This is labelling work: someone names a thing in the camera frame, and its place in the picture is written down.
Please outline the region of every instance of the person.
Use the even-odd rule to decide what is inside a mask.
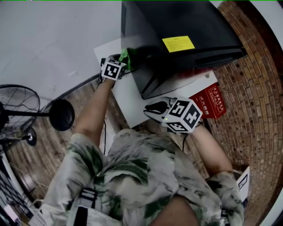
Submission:
[[[207,180],[166,136],[124,129],[107,157],[99,150],[113,85],[109,79],[101,83],[76,120],[68,153],[42,203],[47,225],[242,225],[231,162],[202,125],[191,135]]]

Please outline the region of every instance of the white wall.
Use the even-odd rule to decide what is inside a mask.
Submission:
[[[93,48],[120,37],[120,20],[119,1],[1,2],[0,84],[35,90],[43,107],[99,72]]]

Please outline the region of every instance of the yellow label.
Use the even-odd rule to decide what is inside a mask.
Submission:
[[[162,41],[166,45],[169,53],[195,48],[188,36],[163,38]]]

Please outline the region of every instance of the electric fan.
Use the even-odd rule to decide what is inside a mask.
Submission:
[[[30,88],[19,85],[0,85],[0,151],[7,151],[20,140],[36,144],[32,125],[36,117],[49,117],[51,125],[59,131],[71,128],[75,120],[72,105],[56,100],[48,113],[40,112],[40,99]]]

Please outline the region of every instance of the wooden floor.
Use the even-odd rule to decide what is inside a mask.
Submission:
[[[76,117],[94,93],[95,87],[97,87],[96,82],[92,81],[64,97],[64,99],[73,105]],[[113,96],[109,100],[105,122],[107,125],[106,153],[108,153],[116,133],[123,128],[128,128]],[[31,147],[25,141],[19,142],[7,152],[7,156],[15,173],[18,174],[26,187],[26,190],[31,192],[31,197],[34,199],[43,199],[53,176],[66,155],[66,146],[73,133],[73,128],[65,132],[59,132],[51,126],[48,118],[41,117],[36,120],[33,129],[36,131],[38,137],[36,146]],[[151,132],[169,135],[182,148],[183,135],[165,133],[164,129],[154,121],[148,120],[135,129],[145,129]],[[104,150],[104,129],[101,135],[100,149]],[[191,137],[187,137],[184,144],[184,151],[190,156],[200,173],[204,177],[207,177],[207,172]]]

